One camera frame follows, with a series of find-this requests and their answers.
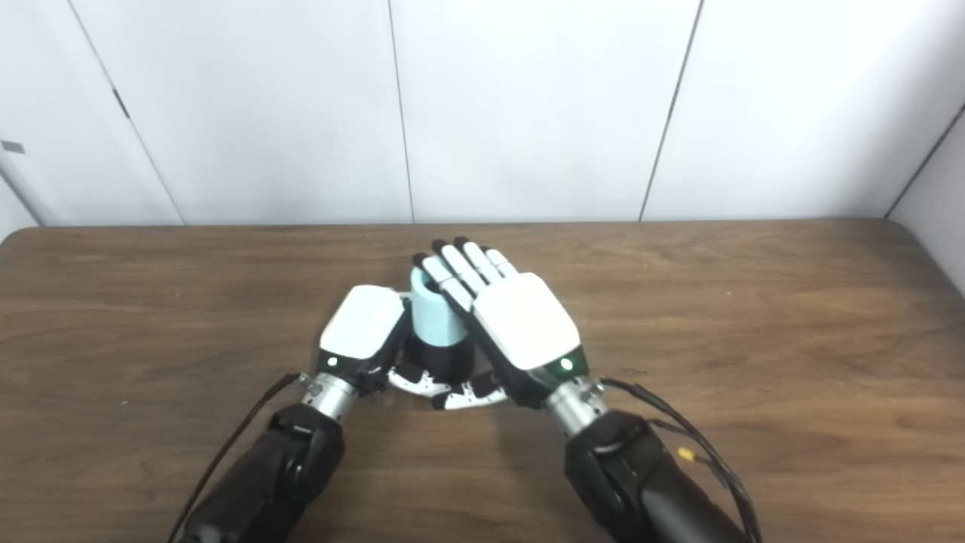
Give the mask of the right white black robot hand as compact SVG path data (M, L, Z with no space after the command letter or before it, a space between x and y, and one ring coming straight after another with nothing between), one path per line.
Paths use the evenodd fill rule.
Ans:
M438 238L412 257L449 311L489 361L489 370L435 395L435 410L479 408L510 400L540 410L564 384L589 373L568 310L540 275L520 271L488 245Z

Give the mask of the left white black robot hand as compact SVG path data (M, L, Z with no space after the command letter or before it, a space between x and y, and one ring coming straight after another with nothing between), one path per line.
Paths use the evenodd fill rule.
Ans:
M341 379L359 397L389 386L421 397L450 392L441 371L419 357L419 341L405 293L356 285L320 334L314 371Z

